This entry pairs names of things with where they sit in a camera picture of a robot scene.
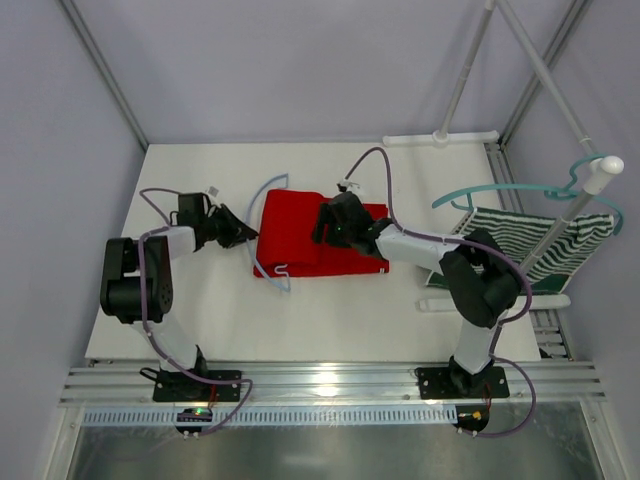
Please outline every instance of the teal clothes hanger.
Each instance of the teal clothes hanger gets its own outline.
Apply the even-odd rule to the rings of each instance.
[[[496,183],[492,185],[478,185],[476,187],[462,188],[460,190],[456,190],[447,195],[444,195],[438,198],[431,204],[431,208],[438,208],[439,206],[450,202],[454,208],[458,210],[471,211],[473,210],[473,199],[471,197],[472,194],[477,192],[488,192],[492,190],[533,190],[533,191],[542,191],[544,192],[544,196],[550,200],[556,201],[568,201],[575,198],[580,192],[577,190],[571,190],[570,188],[576,184],[578,181],[578,176],[575,174],[575,171],[581,165],[592,162],[598,158],[603,158],[605,155],[590,155],[581,160],[578,160],[569,169],[569,175],[571,175],[571,181],[565,185],[564,187],[553,187],[551,185],[531,185],[526,183]],[[462,196],[467,197],[467,205],[460,205],[455,202],[457,198]],[[594,196],[594,200],[607,207],[611,208],[616,212],[616,225],[613,229],[613,234],[618,235],[622,226],[624,225],[624,212],[622,209],[615,204],[614,202],[607,200],[606,198],[602,198],[600,196]]]

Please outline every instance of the striped towel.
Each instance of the striped towel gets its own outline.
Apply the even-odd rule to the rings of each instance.
[[[476,228],[484,228],[509,258],[521,263],[554,221],[547,217],[475,208],[464,216],[452,233],[468,235]],[[578,269],[611,236],[613,227],[613,215],[578,216],[527,274],[533,293],[545,295],[564,291]],[[447,288],[447,282],[442,275],[433,272],[427,286]]]

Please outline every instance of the white wall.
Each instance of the white wall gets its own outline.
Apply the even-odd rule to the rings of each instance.
[[[153,143],[432,132],[485,0],[77,0]],[[513,0],[545,46],[569,0]],[[530,70],[501,15],[453,130],[501,129]]]
[[[29,479],[142,151],[53,0],[0,5],[0,449]]]
[[[571,39],[555,75],[601,152],[626,162],[606,190],[624,207],[626,223],[578,273],[570,287],[570,333],[580,357],[593,358],[629,440],[640,452],[640,3],[595,1]],[[539,97],[509,149],[519,181],[564,185],[583,155],[547,95]],[[532,211],[557,212],[540,196]]]

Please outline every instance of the folded red cloth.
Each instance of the folded red cloth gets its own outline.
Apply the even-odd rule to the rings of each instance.
[[[389,262],[365,257],[352,248],[313,243],[311,234],[318,218],[320,204],[328,201],[329,199],[315,192],[270,190],[267,193],[256,256],[269,276],[283,276],[274,271],[281,265],[286,265],[282,270],[291,277],[325,277],[389,271]],[[375,220],[387,216],[386,205],[364,206]],[[255,267],[253,274],[262,277]]]

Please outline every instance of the white table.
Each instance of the white table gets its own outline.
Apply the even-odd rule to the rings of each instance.
[[[337,193],[336,183],[372,144],[153,145],[137,189],[166,187],[183,192],[220,189],[224,203],[244,218],[249,200],[266,180],[290,174],[290,188]],[[391,157],[396,214],[407,227],[449,232],[462,212],[431,202],[451,190],[493,183],[482,145],[394,147]],[[373,154],[356,171],[369,198],[385,201],[382,159]],[[152,194],[165,211],[177,207],[171,194]],[[494,192],[474,197],[499,208]],[[260,219],[264,196],[254,208]],[[135,195],[122,231],[137,238],[162,224]],[[292,279],[292,291],[277,290],[251,273],[245,246],[223,250],[206,245],[172,267],[172,312],[208,360],[228,361],[446,361],[453,353],[462,318],[425,314],[416,301],[427,295],[424,271],[394,263],[387,275]],[[528,316],[508,325],[496,353],[517,361],[539,360]],[[144,339],[99,311],[87,358],[153,359]]]

